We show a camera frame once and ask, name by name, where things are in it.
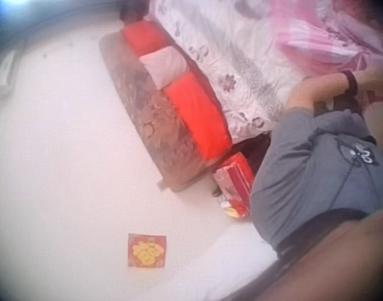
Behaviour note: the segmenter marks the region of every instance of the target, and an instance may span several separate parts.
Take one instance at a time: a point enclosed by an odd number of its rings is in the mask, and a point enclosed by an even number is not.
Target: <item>gray shirt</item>
[[[383,209],[383,153],[351,111],[314,117],[292,108],[272,133],[251,194],[251,216],[273,248],[331,209]]]

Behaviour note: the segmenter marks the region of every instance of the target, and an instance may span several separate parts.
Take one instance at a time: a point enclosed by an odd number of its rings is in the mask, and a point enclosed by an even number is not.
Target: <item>white wall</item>
[[[209,179],[159,191],[99,53],[121,27],[115,15],[44,33],[0,101],[0,290],[11,300],[131,300],[232,223]],[[166,267],[128,268],[128,233],[166,235]]]

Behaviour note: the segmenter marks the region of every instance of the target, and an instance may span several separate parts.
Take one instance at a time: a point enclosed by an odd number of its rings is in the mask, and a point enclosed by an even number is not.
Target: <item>red cushion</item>
[[[127,25],[122,34],[138,57],[170,46],[168,37],[156,25],[145,20]]]
[[[232,146],[222,112],[192,72],[164,89],[195,139],[202,157],[217,159]]]

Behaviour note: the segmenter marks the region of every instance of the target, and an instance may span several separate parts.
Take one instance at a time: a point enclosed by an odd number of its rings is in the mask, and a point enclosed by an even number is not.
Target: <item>red sticker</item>
[[[163,268],[166,236],[129,234],[127,265],[138,268]]]

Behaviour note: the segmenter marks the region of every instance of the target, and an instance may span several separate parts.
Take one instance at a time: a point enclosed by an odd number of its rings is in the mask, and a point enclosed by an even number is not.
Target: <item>black wristwatch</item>
[[[357,95],[357,81],[351,71],[342,71],[343,74],[348,78],[349,89],[345,91],[346,96],[354,97]]]

